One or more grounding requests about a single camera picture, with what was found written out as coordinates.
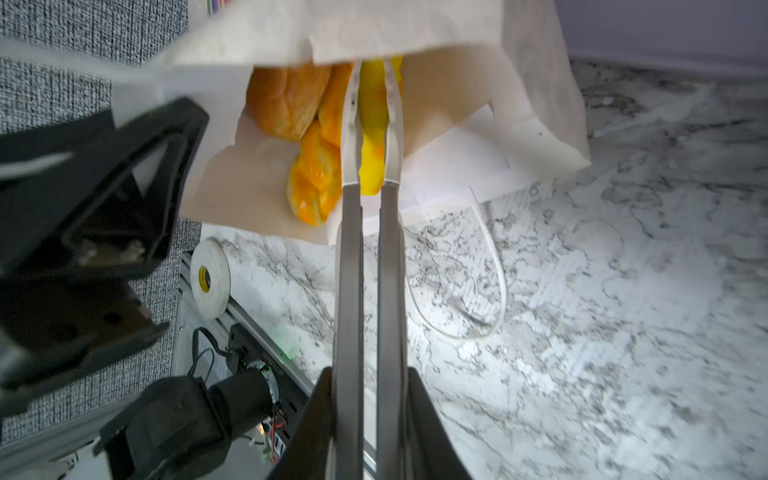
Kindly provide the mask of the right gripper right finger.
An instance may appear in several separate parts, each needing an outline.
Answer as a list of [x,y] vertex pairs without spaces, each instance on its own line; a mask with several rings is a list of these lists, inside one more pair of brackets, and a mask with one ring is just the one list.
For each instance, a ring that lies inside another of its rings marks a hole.
[[471,479],[414,367],[407,380],[406,478]]

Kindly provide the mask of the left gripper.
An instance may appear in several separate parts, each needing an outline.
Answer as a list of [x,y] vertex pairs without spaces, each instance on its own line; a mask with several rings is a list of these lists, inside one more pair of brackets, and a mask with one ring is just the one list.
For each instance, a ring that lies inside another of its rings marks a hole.
[[[66,154],[1,181],[1,278],[148,276],[168,256],[209,116],[189,98],[117,127],[109,110],[6,134],[1,164]],[[1,286],[1,415],[141,352],[168,330],[125,281]]]

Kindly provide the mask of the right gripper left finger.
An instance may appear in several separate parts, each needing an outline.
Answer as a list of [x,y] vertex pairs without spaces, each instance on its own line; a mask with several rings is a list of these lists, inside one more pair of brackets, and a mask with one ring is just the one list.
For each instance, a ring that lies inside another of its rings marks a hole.
[[269,480],[323,480],[334,428],[332,368],[322,370],[304,415]]

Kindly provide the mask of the metal tongs white tips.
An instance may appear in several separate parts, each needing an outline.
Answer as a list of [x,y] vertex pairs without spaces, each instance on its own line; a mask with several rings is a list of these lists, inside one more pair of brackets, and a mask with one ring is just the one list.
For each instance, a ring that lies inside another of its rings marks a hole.
[[363,196],[361,65],[353,64],[341,120],[341,213],[337,231],[331,473],[406,478],[407,319],[404,239],[399,218],[403,112],[398,63],[382,60],[389,123],[385,179]]

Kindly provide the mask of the yellow oval fake bread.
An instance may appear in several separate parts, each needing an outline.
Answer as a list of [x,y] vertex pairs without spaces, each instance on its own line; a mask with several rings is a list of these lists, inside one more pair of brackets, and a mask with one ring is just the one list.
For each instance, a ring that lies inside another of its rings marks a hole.
[[382,60],[362,63],[358,103],[363,134],[362,163],[359,169],[361,194],[375,196],[379,193],[385,179],[385,151],[389,123]]

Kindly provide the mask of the white paper gift bag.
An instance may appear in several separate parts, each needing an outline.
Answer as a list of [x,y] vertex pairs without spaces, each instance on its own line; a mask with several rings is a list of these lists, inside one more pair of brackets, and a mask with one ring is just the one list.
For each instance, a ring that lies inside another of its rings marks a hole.
[[236,1],[117,78],[115,122],[181,97],[210,117],[183,214],[327,244],[360,221],[381,332],[405,322],[403,218],[590,162],[550,1]]

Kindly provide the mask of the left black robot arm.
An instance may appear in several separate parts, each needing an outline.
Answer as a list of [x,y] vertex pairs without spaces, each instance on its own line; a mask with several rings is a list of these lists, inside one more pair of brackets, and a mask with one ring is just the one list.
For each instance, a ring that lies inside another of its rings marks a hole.
[[[188,98],[123,126],[110,111],[1,139],[1,414],[155,344],[131,282],[168,256],[187,174],[209,122]],[[156,381],[104,425],[115,479],[195,479],[270,411],[256,372],[215,387]]]

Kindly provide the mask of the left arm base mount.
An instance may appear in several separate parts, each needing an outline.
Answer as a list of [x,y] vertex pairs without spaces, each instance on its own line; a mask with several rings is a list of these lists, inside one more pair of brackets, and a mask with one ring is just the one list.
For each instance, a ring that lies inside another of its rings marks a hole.
[[257,377],[250,396],[262,414],[246,435],[253,445],[263,446],[267,460],[275,463],[296,434],[313,385],[274,342],[242,324],[230,328],[227,350],[231,373]]

